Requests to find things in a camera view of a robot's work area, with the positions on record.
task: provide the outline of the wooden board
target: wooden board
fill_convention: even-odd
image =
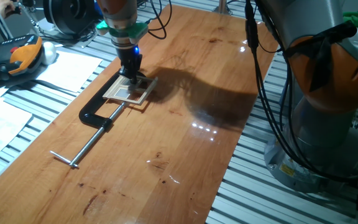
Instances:
[[[71,159],[96,132],[78,113],[113,61],[0,176],[0,223],[204,223],[257,96],[244,23],[174,6],[168,37],[139,44],[142,71],[158,77],[145,107],[126,108],[79,169],[49,153]],[[259,38],[277,48],[263,24]],[[263,74],[272,57],[259,51]]]

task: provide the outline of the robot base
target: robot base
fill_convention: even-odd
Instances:
[[[286,133],[288,133],[288,127],[284,132],[285,137],[287,137]],[[300,141],[298,144],[301,149],[305,145]],[[339,147],[326,150],[330,151],[327,156],[331,157],[331,162],[328,166],[316,166],[317,169],[334,175],[350,175],[358,169],[358,130],[349,129],[346,140]],[[293,190],[304,193],[323,191],[335,193],[343,186],[341,182],[322,178],[297,164],[284,152],[275,138],[268,142],[264,159],[270,173],[283,185]]]

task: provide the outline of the electronic device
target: electronic device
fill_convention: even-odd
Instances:
[[[0,43],[0,80],[31,73],[41,63],[42,40],[24,35]]]

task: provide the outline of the wood grain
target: wood grain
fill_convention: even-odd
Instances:
[[[142,71],[158,77],[147,104],[126,108],[79,169],[49,153],[71,159],[95,133],[78,113],[118,70],[113,61],[0,176],[0,223],[204,223],[257,96],[244,24],[174,6],[168,37],[139,44]],[[258,53],[266,74],[273,54]]]

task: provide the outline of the slotted metal surface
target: slotted metal surface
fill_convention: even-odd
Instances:
[[[162,3],[164,7],[168,1],[163,0]],[[212,11],[218,6],[219,0],[173,0],[172,3]],[[232,2],[229,8],[233,16],[244,17],[243,2]],[[154,17],[150,3],[147,3],[146,8],[139,9],[138,14],[141,22]],[[255,18],[262,20],[259,12]],[[65,47],[59,50],[90,55],[103,61],[77,93],[55,90],[32,81],[11,88],[4,95],[5,102],[32,113],[33,117],[0,152],[0,174],[117,56],[108,34],[97,36],[84,49]],[[265,77],[265,89],[277,120],[280,108],[278,101],[285,83],[286,70],[282,54],[278,53]],[[271,176],[265,166],[263,153],[268,138],[272,136],[258,98],[206,223],[358,223],[356,189],[346,186],[339,195],[301,194]]]

